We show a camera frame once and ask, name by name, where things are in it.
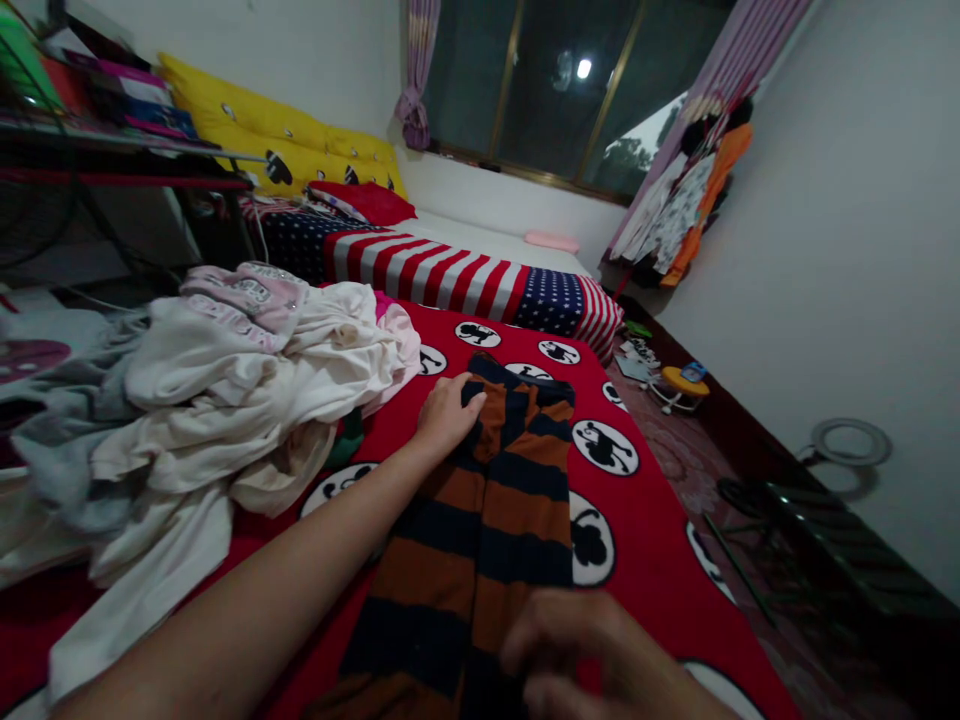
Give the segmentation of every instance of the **yellow stool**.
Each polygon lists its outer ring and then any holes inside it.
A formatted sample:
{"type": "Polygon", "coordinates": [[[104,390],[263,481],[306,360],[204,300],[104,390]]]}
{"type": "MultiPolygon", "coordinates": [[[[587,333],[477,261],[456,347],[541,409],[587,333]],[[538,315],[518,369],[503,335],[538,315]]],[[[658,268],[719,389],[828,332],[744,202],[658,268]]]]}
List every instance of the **yellow stool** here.
{"type": "Polygon", "coordinates": [[[653,394],[658,398],[666,402],[667,404],[660,408],[660,412],[664,415],[669,415],[673,412],[673,408],[678,410],[686,410],[687,412],[693,412],[697,409],[703,399],[710,394],[710,388],[707,387],[707,384],[703,381],[698,383],[692,383],[680,374],[680,368],[675,367],[665,367],[660,371],[660,376],[664,381],[677,391],[677,394],[673,397],[667,397],[654,383],[640,383],[640,387],[646,390],[648,387],[653,390],[653,394]],[[681,405],[680,400],[688,397],[691,398],[692,402],[690,405],[681,405]]]}

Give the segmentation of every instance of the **yellow pillow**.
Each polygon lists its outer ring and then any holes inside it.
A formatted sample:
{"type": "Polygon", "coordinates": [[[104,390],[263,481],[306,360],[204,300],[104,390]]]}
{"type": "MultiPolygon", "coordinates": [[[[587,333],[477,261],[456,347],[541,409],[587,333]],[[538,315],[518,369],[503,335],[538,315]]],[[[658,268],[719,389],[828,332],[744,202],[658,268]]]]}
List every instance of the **yellow pillow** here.
{"type": "MultiPolygon", "coordinates": [[[[208,75],[166,53],[160,53],[160,63],[162,76],[173,86],[174,101],[193,116],[200,137],[227,150],[269,160],[266,165],[238,162],[241,170],[257,176],[262,191],[293,197],[302,194],[311,180],[325,179],[376,182],[392,186],[407,198],[389,143],[324,125],[301,110],[208,75]]],[[[230,167],[229,161],[220,162],[230,167]]]]}

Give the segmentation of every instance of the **curtain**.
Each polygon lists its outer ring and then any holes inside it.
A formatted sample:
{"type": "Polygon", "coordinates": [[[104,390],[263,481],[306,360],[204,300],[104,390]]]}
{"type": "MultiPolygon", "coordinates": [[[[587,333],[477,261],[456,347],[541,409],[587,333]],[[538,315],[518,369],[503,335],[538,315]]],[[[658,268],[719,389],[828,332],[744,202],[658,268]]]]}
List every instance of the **curtain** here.
{"type": "Polygon", "coordinates": [[[647,190],[680,151],[687,125],[707,112],[722,113],[752,93],[783,50],[812,0],[740,0],[694,81],[677,122],[667,134],[623,222],[612,248],[630,225],[647,190]]]}
{"type": "Polygon", "coordinates": [[[430,75],[439,20],[440,0],[409,0],[407,87],[400,93],[393,114],[403,122],[403,139],[407,141],[407,147],[415,150],[425,150],[430,144],[427,109],[421,99],[430,75]]]}

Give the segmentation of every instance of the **red bedspread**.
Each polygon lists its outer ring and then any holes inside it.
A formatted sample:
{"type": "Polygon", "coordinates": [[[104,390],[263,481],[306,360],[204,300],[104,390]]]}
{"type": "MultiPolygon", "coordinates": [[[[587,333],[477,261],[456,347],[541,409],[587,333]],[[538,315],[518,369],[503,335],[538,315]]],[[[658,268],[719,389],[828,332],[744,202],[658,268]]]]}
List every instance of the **red bedspread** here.
{"type": "MultiPolygon", "coordinates": [[[[687,515],[593,353],[581,342],[403,303],[424,347],[422,375],[365,424],[351,464],[324,472],[285,514],[269,520],[237,510],[230,568],[297,522],[408,438],[439,375],[464,371],[483,348],[514,371],[571,383],[576,390],[570,449],[574,580],[603,588],[745,718],[796,718],[793,703],[746,618],[706,555],[687,515]]],[[[369,566],[310,638],[263,705],[270,718],[298,718],[331,688],[375,567],[369,566]]],[[[42,685],[46,653],[97,593],[82,568],[48,571],[0,593],[0,714],[42,685]]],[[[597,685],[587,669],[585,681],[597,685]]]]}

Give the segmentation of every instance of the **human hand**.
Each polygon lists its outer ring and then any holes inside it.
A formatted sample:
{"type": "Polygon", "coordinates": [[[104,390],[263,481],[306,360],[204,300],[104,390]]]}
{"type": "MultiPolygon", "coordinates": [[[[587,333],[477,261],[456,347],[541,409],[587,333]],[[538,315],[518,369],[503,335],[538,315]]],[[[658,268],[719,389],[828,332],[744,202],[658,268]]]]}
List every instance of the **human hand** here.
{"type": "Polygon", "coordinates": [[[429,448],[438,461],[449,455],[467,436],[487,400],[487,394],[482,392],[475,395],[466,407],[461,405],[460,394],[471,377],[473,375],[466,372],[455,378],[440,378],[420,410],[412,442],[424,449],[429,448]]]}
{"type": "Polygon", "coordinates": [[[736,720],[605,593],[538,590],[504,640],[500,663],[529,673],[532,720],[736,720]],[[574,679],[581,658],[603,665],[603,696],[574,679]]]}

